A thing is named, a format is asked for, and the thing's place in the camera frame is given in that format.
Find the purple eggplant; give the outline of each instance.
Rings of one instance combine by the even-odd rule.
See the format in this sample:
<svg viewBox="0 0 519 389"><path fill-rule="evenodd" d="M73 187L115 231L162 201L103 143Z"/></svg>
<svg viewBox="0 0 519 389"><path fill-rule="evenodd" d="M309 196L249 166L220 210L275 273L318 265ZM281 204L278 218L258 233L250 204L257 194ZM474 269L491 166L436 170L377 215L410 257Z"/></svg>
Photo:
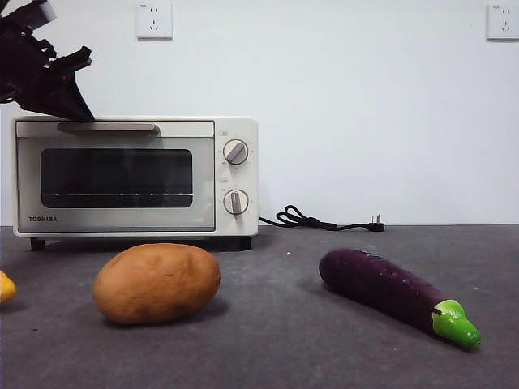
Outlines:
<svg viewBox="0 0 519 389"><path fill-rule="evenodd" d="M459 344L477 348L481 335L455 300L410 271L378 255L339 249L319 263L323 282L335 293L361 302Z"/></svg>

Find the black power cord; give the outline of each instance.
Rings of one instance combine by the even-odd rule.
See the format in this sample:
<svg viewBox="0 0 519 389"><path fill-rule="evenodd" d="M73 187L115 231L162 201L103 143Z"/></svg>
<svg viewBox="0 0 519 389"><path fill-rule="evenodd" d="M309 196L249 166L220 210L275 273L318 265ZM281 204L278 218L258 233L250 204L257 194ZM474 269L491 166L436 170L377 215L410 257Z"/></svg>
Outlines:
<svg viewBox="0 0 519 389"><path fill-rule="evenodd" d="M265 219L260 217L260 220L269 223L271 225L275 225L276 227L283 227L285 229L290 229L293 227L312 227L315 229L326 229L327 231L343 231L345 229L356 229L357 227L362 227L367 229L368 231L381 233L385 230L384 223L380 223L380 215L376 217L376 222L372 221L369 224L348 224L348 225L338 225L334 223L325 223L316 219L315 217L306 217L304 216L294 205L287 205L283 212L278 212L276 214L276 218L280 221L277 223L276 221L272 221L269 219Z"/></svg>

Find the timer knob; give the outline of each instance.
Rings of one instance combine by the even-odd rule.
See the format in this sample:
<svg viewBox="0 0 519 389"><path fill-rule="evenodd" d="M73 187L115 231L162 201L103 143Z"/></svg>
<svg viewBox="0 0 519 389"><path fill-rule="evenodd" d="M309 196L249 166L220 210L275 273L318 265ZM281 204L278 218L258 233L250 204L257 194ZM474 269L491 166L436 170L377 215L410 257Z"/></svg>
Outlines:
<svg viewBox="0 0 519 389"><path fill-rule="evenodd" d="M241 190L231 190L224 197L224 207L228 213L239 215L249 206L249 198Z"/></svg>
<svg viewBox="0 0 519 389"><path fill-rule="evenodd" d="M227 142L224 147L224 157L232 165L240 165L247 159L249 151L246 144L238 139Z"/></svg>

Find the wall socket plate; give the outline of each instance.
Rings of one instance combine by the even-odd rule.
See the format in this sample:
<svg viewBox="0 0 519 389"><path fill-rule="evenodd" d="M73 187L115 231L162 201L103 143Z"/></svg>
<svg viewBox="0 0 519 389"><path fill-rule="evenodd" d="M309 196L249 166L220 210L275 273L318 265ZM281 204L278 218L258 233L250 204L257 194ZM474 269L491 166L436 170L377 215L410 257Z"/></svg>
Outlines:
<svg viewBox="0 0 519 389"><path fill-rule="evenodd" d="M519 41L519 4L491 4L487 10L489 41Z"/></svg>
<svg viewBox="0 0 519 389"><path fill-rule="evenodd" d="M138 2L135 13L139 40L173 39L171 2Z"/></svg>

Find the yellow fruit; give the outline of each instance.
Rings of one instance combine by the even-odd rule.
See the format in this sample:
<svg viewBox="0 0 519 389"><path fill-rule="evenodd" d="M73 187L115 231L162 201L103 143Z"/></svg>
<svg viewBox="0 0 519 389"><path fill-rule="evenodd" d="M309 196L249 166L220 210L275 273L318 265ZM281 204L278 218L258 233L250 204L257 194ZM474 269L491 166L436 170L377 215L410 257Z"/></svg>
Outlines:
<svg viewBox="0 0 519 389"><path fill-rule="evenodd" d="M9 301L16 295L16 285L6 273L3 271L0 271L0 273L2 274L2 283L0 284L0 303L3 303Z"/></svg>

